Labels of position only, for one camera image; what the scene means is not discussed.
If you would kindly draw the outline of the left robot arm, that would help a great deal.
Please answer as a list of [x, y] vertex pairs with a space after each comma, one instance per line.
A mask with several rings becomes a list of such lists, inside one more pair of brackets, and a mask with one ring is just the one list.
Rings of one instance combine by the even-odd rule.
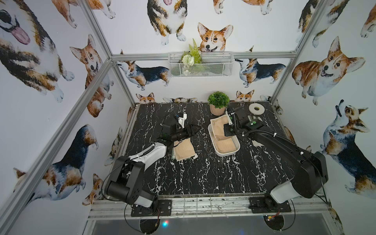
[[151, 146], [133, 156], [116, 159], [113, 170], [107, 175], [101, 188], [104, 198], [108, 200], [111, 197], [112, 201], [122, 201], [128, 205], [155, 207], [158, 196], [143, 189], [145, 170], [165, 157], [175, 147], [175, 142], [181, 143], [195, 136], [201, 129], [197, 124], [185, 124], [182, 117], [165, 119], [159, 136]]

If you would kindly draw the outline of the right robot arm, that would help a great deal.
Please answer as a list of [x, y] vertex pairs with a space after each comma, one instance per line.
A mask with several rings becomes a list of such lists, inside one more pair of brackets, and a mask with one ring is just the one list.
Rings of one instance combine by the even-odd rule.
[[297, 197], [313, 198], [327, 183], [326, 158], [320, 152], [311, 153], [294, 142], [273, 132], [263, 121], [251, 116], [239, 118], [232, 108], [227, 108], [228, 123], [224, 134], [241, 136], [256, 141], [282, 157], [293, 169], [294, 177], [276, 186], [265, 195], [269, 205], [282, 204]]

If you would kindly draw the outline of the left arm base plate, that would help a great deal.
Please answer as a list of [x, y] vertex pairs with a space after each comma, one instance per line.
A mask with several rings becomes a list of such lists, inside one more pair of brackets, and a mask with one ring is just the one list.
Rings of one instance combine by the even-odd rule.
[[170, 216], [172, 209], [172, 200], [156, 200], [150, 207], [141, 205], [132, 206], [132, 217], [150, 217], [150, 216]]

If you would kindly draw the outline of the tan lined stationery paper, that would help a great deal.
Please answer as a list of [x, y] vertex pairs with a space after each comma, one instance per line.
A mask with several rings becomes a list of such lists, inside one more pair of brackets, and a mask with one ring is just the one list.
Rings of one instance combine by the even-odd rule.
[[194, 150], [191, 139], [188, 138], [181, 142], [176, 141], [174, 143], [173, 155], [175, 156], [176, 161], [195, 157], [197, 154]]

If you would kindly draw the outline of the white storage box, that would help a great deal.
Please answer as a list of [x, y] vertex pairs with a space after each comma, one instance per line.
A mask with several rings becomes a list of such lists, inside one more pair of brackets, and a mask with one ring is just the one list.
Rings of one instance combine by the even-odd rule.
[[211, 119], [208, 126], [211, 142], [216, 155], [219, 157], [227, 157], [236, 154], [240, 150], [240, 142], [236, 136], [226, 137], [224, 135], [224, 125], [228, 123], [228, 116], [223, 115]]

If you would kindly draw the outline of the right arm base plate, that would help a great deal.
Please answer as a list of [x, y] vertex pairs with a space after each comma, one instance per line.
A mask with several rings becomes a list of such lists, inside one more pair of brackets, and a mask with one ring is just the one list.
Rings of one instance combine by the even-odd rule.
[[292, 211], [288, 201], [279, 204], [270, 196], [250, 197], [249, 209], [251, 209], [252, 213], [278, 213]]

